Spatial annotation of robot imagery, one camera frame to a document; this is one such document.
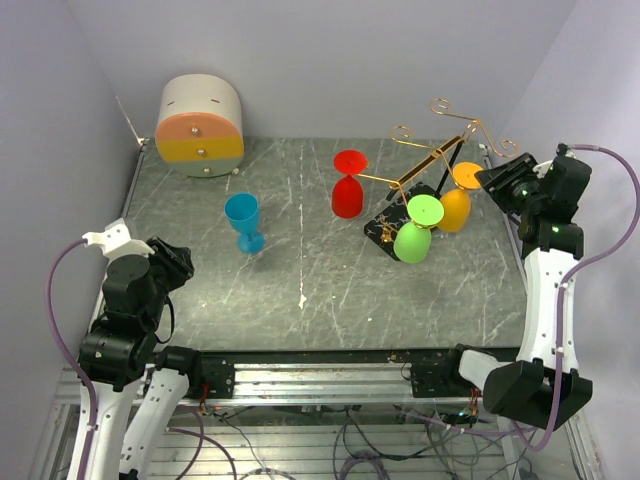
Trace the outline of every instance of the red goblet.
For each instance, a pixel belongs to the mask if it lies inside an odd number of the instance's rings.
[[[335,156],[333,166],[345,176],[333,187],[331,209],[338,217],[353,218],[360,215],[364,205],[364,190],[353,175],[361,173],[369,162],[358,150],[344,150]]]

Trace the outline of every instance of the blue cup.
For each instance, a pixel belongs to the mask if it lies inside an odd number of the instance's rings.
[[[258,253],[264,247],[264,236],[258,232],[260,206],[250,193],[237,193],[224,205],[224,214],[238,237],[238,248],[243,253]]]

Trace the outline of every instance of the gray wall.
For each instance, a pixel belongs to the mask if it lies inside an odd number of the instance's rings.
[[[243,102],[245,132],[422,138],[457,133],[429,99],[497,133],[575,0],[68,0],[140,135],[164,84],[219,75]]]
[[[62,0],[0,2],[0,476],[27,478],[63,360],[44,316],[57,253],[121,208],[138,149]],[[104,264],[81,249],[54,284],[73,349]]]
[[[625,155],[640,173],[639,24],[637,1],[578,2],[503,136],[539,161],[552,158],[558,142],[601,144]],[[626,229],[633,190],[615,160],[581,158],[594,173],[576,221],[592,256]],[[615,256],[581,273],[576,284],[576,351],[581,374],[594,381],[587,414],[608,479],[640,472],[640,437],[625,419],[640,396],[639,259],[640,232]]]

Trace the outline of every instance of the gray marble table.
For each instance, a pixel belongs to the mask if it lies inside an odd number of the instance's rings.
[[[172,294],[172,344],[204,350],[520,344],[524,285],[488,195],[472,193],[462,232],[435,231],[423,263],[395,262],[362,233],[388,205],[386,184],[363,180],[365,208],[355,220],[331,211],[341,177],[333,157],[348,148],[368,156],[368,173],[388,178],[424,156],[388,139],[249,138],[238,175],[200,179],[171,171],[149,143],[128,216],[141,238],[190,247],[196,269]],[[480,163],[477,146],[465,146],[460,160]],[[443,168],[438,162],[420,180],[435,185]],[[260,200],[267,241],[253,256],[237,249],[223,213],[226,199],[244,191]]]

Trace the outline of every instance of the white wall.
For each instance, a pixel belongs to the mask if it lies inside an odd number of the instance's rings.
[[[558,142],[595,143],[618,151],[640,173],[640,3],[579,1],[503,137],[538,158]],[[594,167],[576,221],[586,254],[611,246],[633,212],[633,190],[615,160],[581,155]],[[589,267],[577,283],[575,338],[580,373],[594,381],[587,406],[609,480],[637,478],[640,440],[640,232],[615,256]]]
[[[0,2],[0,465],[28,478],[63,359],[43,291],[55,256],[117,218],[138,145],[63,0]],[[99,252],[60,268],[54,307],[72,351],[102,279]]]
[[[236,87],[245,132],[442,138],[444,96],[504,125],[575,0],[68,0],[141,136],[163,86],[185,73]]]

